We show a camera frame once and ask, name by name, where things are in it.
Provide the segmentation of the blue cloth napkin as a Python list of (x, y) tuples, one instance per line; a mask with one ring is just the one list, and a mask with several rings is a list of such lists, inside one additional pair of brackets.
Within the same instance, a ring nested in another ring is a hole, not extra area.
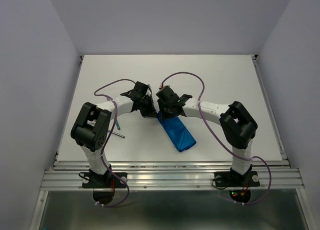
[(183, 152), (196, 145), (196, 140), (177, 116), (164, 119), (163, 114), (159, 111), (157, 119), (178, 152)]

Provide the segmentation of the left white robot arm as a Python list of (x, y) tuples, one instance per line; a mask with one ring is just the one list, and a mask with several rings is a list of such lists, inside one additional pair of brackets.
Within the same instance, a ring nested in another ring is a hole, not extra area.
[(108, 186), (111, 182), (109, 173), (111, 166), (104, 154), (104, 148), (110, 138), (110, 121), (117, 121), (123, 114), (140, 111), (144, 118), (156, 118), (157, 111), (154, 107), (152, 91), (149, 85), (135, 82), (133, 89), (112, 98), (105, 94), (94, 92), (95, 96), (105, 97), (104, 103), (97, 105), (90, 102), (83, 104), (70, 136), (84, 151), (89, 169), (95, 173), (94, 181), (101, 187)]

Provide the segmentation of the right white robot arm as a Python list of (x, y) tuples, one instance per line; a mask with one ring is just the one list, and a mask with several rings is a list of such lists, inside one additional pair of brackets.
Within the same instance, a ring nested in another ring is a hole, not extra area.
[(201, 101), (187, 94), (178, 96), (170, 86), (164, 86), (156, 95), (163, 119), (195, 117), (202, 119), (206, 127), (209, 127), (208, 122), (219, 125), (225, 139), (232, 146), (232, 150), (229, 150), (221, 144), (232, 155), (230, 179), (236, 185), (247, 181), (252, 160), (251, 147), (258, 124), (241, 102), (224, 105)]

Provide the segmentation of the silver metal fork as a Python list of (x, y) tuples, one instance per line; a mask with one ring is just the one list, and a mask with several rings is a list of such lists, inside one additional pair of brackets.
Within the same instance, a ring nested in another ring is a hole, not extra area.
[(113, 131), (111, 132), (110, 130), (108, 130), (108, 132), (111, 133), (111, 134), (113, 134), (113, 135), (116, 135), (116, 136), (118, 136), (118, 137), (125, 138), (124, 135), (121, 135), (121, 134), (119, 134), (119, 133), (116, 133), (116, 132), (113, 132)]

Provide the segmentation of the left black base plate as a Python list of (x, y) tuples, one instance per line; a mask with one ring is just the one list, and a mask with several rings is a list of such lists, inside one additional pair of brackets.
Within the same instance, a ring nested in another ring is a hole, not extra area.
[(108, 171), (104, 175), (96, 174), (92, 171), (80, 172), (82, 188), (84, 189), (124, 189), (125, 184), (114, 177)]

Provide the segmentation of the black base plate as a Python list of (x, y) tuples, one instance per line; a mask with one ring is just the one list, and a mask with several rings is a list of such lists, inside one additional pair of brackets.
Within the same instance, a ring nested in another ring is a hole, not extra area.
[(256, 171), (251, 171), (245, 175), (240, 175), (233, 171), (215, 172), (212, 181), (218, 188), (260, 186), (258, 173)]
[(82, 188), (84, 189), (124, 189), (125, 184), (114, 177), (108, 171), (104, 175), (96, 174), (92, 171), (80, 172)]

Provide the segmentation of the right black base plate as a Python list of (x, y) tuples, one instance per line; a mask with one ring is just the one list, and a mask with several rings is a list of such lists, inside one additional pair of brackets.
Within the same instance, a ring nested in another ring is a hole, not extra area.
[(215, 172), (212, 181), (218, 188), (260, 186), (258, 173), (256, 171), (251, 171), (245, 175), (240, 175), (233, 171)]

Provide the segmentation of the aluminium rail frame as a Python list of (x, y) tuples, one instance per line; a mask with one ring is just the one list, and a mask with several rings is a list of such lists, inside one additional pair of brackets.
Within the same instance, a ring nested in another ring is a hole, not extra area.
[(84, 161), (57, 158), (43, 175), (31, 229), (316, 229), (301, 173), (285, 152), (254, 55), (215, 55), (216, 65), (238, 67), (253, 75), (277, 141), (281, 160), (253, 165), (265, 200), (245, 207), (229, 201), (225, 190), (212, 186), (214, 173), (230, 161), (115, 161), (115, 171), (128, 173), (130, 193), (124, 205), (95, 206), (81, 187)]

